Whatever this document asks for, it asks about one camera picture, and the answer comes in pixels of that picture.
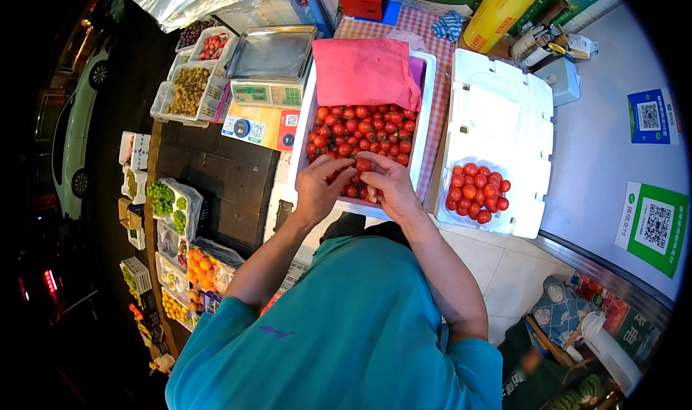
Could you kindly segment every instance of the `white car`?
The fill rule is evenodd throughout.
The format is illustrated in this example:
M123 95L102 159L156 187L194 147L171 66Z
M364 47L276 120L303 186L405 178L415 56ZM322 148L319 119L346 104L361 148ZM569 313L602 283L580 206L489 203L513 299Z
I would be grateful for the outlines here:
M89 56L75 92L65 103L57 120L50 171L60 209L66 218L79 219L82 215L82 198L89 189L89 176L84 171L87 134L96 91L108 78L108 51L107 42L103 42Z

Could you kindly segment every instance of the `hand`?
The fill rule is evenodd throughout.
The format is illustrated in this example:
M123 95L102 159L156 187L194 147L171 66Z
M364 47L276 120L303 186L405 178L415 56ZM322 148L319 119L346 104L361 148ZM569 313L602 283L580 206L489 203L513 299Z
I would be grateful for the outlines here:
M311 228L325 219L332 211L346 181L357 171L344 169L332 184L327 182L327 178L335 171L353 165L354 162L352 159L335 160L329 155L322 155L301 171L296 179L298 205L293 215L303 219Z
M368 200L371 202L379 200L387 216L395 223L404 227L407 220L418 219L419 214L412 212L425 213L421 201L413 191L411 177L406 167L377 153L359 152L358 157L375 164L374 171L365 171L360 174L360 179L369 185ZM378 195L377 190L382 190L384 195Z

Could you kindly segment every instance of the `car wheel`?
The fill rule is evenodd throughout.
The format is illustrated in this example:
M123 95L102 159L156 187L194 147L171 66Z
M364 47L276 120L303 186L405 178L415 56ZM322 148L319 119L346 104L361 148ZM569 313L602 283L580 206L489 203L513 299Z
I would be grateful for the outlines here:
M108 64L105 60L100 60L91 69L89 73L89 85L98 90L108 78Z
M72 193L77 198L83 198L89 190L89 176L84 169L77 170L72 176Z

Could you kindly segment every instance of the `person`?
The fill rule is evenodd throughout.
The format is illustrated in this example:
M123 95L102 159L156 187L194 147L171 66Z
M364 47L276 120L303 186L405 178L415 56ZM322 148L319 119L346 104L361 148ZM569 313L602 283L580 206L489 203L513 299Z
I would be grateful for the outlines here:
M356 169L322 155L299 173L296 210L187 340L165 390L171 410L501 407L502 356L487 341L478 284L421 207L408 170L358 157L373 166L360 174L368 200L395 224L329 237L359 226L353 214L336 221L299 282L258 317Z

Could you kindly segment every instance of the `yellow cylinder container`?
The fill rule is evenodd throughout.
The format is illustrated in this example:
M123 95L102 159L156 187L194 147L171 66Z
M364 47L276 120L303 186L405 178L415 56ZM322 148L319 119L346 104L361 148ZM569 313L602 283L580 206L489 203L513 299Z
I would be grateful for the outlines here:
M463 41L473 51L487 53L536 0L483 0Z

